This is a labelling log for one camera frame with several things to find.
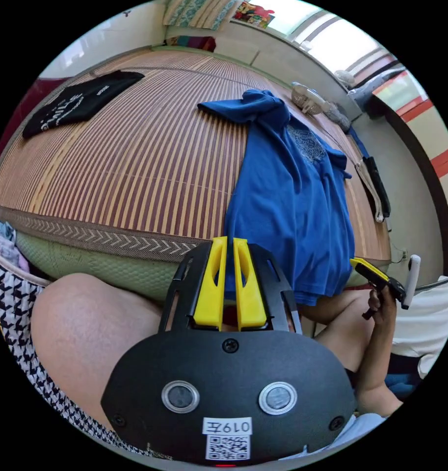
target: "bed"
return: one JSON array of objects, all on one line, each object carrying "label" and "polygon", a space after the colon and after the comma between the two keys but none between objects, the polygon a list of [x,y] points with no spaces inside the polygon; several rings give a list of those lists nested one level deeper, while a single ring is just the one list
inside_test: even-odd
[{"label": "bed", "polygon": [[39,106],[63,86],[117,69],[145,79],[88,122],[27,141],[20,127],[0,157],[0,220],[17,229],[20,250],[50,277],[86,272],[163,299],[183,255],[223,235],[245,154],[247,127],[196,104],[240,98],[248,88],[270,90],[345,152],[355,255],[379,267],[390,263],[386,225],[375,222],[352,163],[360,155],[354,142],[324,115],[302,115],[290,90],[256,70],[202,51],[142,49],[82,73]]}]

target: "white controller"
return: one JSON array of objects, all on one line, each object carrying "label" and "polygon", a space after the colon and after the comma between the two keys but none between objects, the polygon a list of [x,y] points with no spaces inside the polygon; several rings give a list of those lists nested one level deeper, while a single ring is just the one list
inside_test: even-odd
[{"label": "white controller", "polygon": [[417,288],[419,280],[421,259],[418,255],[412,255],[409,261],[409,274],[407,275],[407,282],[405,283],[405,299],[402,303],[402,309],[409,309],[412,298]]}]

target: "striped bamboo mat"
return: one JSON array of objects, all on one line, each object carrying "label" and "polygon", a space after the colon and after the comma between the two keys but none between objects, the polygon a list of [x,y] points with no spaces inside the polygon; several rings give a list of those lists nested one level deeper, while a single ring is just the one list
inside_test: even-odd
[{"label": "striped bamboo mat", "polygon": [[[248,88],[286,101],[289,92],[243,66],[183,51],[132,52],[76,81],[117,69],[145,77],[90,121],[27,141],[19,135],[5,149],[0,218],[66,245],[177,262],[200,240],[222,235],[245,154],[247,127],[203,113],[197,103],[237,99]],[[338,126],[291,108],[334,148],[353,152]],[[387,232],[348,171],[357,255],[390,260]]]}]

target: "houndstooth pattern fabric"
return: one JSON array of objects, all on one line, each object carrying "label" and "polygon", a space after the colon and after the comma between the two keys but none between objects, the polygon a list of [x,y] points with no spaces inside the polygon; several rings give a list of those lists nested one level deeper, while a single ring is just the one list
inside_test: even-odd
[{"label": "houndstooth pattern fabric", "polygon": [[71,401],[39,362],[31,339],[31,314],[36,297],[43,288],[19,278],[0,266],[0,327],[8,347],[37,392],[77,429],[105,443],[132,453],[167,458],[152,450],[139,450],[122,441]]}]

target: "white print on black t-shirt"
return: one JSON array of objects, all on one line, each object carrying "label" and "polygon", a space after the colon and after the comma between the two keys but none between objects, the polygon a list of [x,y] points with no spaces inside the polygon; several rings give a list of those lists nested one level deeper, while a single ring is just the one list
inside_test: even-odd
[{"label": "white print on black t-shirt", "polygon": [[100,96],[105,90],[109,88],[109,85],[104,86],[96,95]]},{"label": "white print on black t-shirt", "polygon": [[74,109],[77,109],[80,103],[83,101],[83,94],[79,93],[78,95],[72,96],[69,100],[62,100],[52,111],[52,118],[49,118],[47,121],[41,121],[41,130],[47,131],[49,129],[49,123],[55,121],[55,125],[58,126],[60,120],[65,118],[70,114]]}]

